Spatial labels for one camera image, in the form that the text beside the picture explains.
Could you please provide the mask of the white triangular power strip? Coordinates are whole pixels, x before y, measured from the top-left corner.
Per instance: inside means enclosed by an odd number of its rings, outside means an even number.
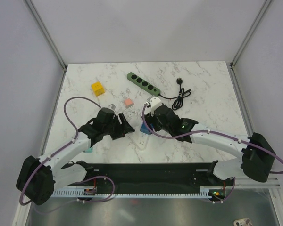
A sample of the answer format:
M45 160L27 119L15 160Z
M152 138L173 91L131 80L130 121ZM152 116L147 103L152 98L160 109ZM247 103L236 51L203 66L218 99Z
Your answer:
M137 131L130 136L131 141L135 144L137 149L145 150L150 138L149 134Z

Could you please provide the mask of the yellow cube socket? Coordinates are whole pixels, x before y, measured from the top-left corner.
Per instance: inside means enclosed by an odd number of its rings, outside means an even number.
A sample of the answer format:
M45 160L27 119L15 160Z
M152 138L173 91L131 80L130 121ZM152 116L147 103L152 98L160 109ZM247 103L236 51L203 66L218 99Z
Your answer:
M105 89L99 81L91 84L91 89L93 90L96 97L105 93Z

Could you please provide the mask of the blue cube socket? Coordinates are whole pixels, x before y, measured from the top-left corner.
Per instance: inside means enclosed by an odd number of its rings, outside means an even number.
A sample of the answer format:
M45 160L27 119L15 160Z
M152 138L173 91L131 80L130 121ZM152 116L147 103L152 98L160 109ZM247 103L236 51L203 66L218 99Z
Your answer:
M146 125L144 123L140 127L140 132L142 132L144 134L147 134L147 135L151 134L151 131L147 129L147 127L146 127Z

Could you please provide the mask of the green power strip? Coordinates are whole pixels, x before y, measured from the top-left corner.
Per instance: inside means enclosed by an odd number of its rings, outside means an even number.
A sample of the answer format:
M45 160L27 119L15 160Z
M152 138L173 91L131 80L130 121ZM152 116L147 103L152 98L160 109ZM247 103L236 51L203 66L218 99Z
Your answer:
M142 79L133 72L127 74L127 79L151 95L158 97L161 93L160 89L158 89L156 86L152 85L151 83L147 82L146 80Z

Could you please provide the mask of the teal plug adapter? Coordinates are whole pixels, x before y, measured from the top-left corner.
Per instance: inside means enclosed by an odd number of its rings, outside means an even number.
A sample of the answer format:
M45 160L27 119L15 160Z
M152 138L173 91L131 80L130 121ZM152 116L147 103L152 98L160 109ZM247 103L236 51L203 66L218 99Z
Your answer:
M93 147L89 147L88 149L84 150L84 153L92 153Z

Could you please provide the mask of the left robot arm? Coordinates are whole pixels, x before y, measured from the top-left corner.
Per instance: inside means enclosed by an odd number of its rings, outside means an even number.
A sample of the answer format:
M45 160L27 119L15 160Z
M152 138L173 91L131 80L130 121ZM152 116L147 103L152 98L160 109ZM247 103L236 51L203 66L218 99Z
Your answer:
M90 185L94 173L84 168L83 164L68 168L64 168L64 165L100 142L104 136L116 140L134 131L123 113L115 115L113 110L101 108L97 116L78 128L75 137L61 148L24 160L16 183L16 188L21 191L20 204L26 204L23 201L26 196L30 202L42 205L55 190L79 181L83 185Z

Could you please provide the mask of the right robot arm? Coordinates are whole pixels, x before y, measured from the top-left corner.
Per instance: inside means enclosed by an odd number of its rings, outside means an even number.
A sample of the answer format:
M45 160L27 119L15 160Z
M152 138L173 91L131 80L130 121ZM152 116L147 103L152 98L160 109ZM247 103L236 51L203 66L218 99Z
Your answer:
M275 152L263 135L239 136L213 131L209 127L188 118L180 118L166 105L154 112L143 114L144 124L153 132L163 130L170 139L206 145L234 156L228 161L213 161L207 171L207 181L218 185L231 177L246 175L265 183L275 161Z

